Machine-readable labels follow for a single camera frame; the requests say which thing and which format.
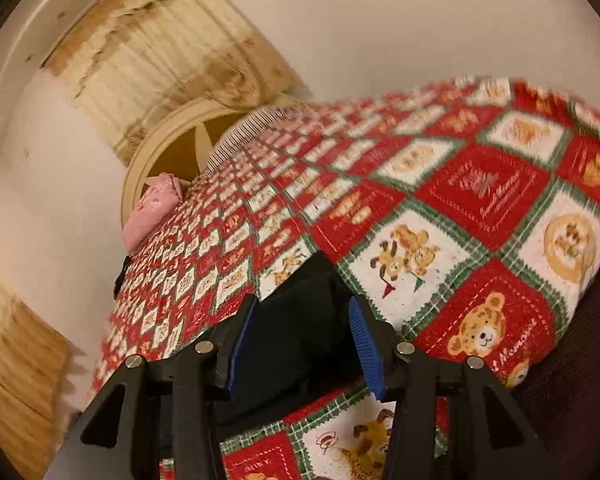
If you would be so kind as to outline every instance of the striped fabric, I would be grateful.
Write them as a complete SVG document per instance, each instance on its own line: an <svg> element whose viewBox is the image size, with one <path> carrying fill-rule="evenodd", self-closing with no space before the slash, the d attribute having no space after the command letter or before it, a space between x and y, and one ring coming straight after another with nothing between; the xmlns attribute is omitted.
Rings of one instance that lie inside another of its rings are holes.
<svg viewBox="0 0 600 480"><path fill-rule="evenodd" d="M211 175L224 161L263 132L270 124L286 116L275 106L261 106L233 124L216 142L206 162L205 174Z"/></svg>

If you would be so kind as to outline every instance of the dark brown fabric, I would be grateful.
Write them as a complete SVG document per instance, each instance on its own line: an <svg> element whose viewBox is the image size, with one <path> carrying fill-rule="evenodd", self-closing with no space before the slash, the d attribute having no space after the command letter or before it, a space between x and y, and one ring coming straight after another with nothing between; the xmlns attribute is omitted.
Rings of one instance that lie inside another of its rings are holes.
<svg viewBox="0 0 600 480"><path fill-rule="evenodd" d="M559 479L600 480L600 272L557 347L513 391Z"/></svg>

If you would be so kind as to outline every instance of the pink cloth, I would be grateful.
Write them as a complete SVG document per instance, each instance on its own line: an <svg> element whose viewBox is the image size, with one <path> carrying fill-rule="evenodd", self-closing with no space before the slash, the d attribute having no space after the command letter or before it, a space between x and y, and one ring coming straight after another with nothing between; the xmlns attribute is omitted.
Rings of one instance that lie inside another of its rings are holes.
<svg viewBox="0 0 600 480"><path fill-rule="evenodd" d="M180 181L170 173L161 173L146 190L122 229L126 250L133 254L142 248L181 201Z"/></svg>

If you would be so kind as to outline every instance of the metal screw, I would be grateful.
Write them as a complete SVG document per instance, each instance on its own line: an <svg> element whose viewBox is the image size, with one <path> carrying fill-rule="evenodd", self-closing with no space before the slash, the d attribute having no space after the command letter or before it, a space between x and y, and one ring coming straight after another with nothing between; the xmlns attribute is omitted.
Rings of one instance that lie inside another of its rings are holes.
<svg viewBox="0 0 600 480"><path fill-rule="evenodd" d="M127 368L138 368L142 364L142 356L140 354L130 355L125 359Z"/></svg>
<svg viewBox="0 0 600 480"><path fill-rule="evenodd" d="M401 355L410 355L416 351L416 347L413 346L412 343L407 343L405 341L398 343L395 349L398 351L398 354Z"/></svg>
<svg viewBox="0 0 600 480"><path fill-rule="evenodd" d="M484 361L475 355L469 357L466 363L469 365L469 368L473 368L474 370L479 370L484 366Z"/></svg>
<svg viewBox="0 0 600 480"><path fill-rule="evenodd" d="M214 349L214 344L211 341L200 341L196 344L196 352L199 354L208 354Z"/></svg>

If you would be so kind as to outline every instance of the patchwork blanket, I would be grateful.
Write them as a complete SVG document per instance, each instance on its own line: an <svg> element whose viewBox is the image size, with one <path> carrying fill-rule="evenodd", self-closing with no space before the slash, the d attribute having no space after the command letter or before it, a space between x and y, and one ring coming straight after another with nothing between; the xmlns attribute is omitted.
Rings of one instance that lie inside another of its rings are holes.
<svg viewBox="0 0 600 480"><path fill-rule="evenodd" d="M600 113L505 78L291 110L193 183L134 257L98 390L323 250L405 340L516 386L600 266ZM379 478L394 414L357 384L222 443L231 480ZM445 449L439 410L436 452ZM166 477L173 464L163 463Z"/></svg>

